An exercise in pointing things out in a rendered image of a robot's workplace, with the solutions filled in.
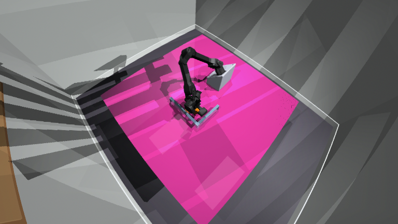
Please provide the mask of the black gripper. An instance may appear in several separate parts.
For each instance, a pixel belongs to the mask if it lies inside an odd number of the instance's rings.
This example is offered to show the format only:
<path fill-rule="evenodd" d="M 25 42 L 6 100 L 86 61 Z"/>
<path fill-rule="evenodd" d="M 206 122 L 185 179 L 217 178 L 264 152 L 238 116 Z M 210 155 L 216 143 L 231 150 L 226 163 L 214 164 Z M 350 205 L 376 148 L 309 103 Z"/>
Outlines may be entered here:
<path fill-rule="evenodd" d="M 201 102 L 201 100 L 200 100 L 200 102 Z M 204 116 L 207 113 L 207 109 L 205 107 L 201 108 L 200 107 L 200 105 L 201 105 L 200 102 L 196 104 L 196 108 L 199 109 L 199 111 L 197 113 L 202 117 L 202 116 Z"/>

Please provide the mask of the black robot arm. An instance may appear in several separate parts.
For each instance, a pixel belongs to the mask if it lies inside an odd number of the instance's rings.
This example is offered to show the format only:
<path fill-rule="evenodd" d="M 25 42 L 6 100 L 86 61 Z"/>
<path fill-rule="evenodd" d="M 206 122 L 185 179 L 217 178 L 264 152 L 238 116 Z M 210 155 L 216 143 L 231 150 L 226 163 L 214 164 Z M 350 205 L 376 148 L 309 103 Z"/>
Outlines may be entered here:
<path fill-rule="evenodd" d="M 180 70 L 184 81 L 183 89 L 187 100 L 186 103 L 184 104 L 184 108 L 190 114 L 193 114 L 196 109 L 196 104 L 200 102 L 202 92 L 196 90 L 196 87 L 191 80 L 187 66 L 189 58 L 194 58 L 204 63 L 207 63 L 208 67 L 215 69 L 217 75 L 222 75 L 226 71 L 223 68 L 223 61 L 220 61 L 215 58 L 206 57 L 200 53 L 197 53 L 195 49 L 193 49 L 192 47 L 187 47 L 181 51 L 180 60 L 178 64 L 180 65 Z"/>

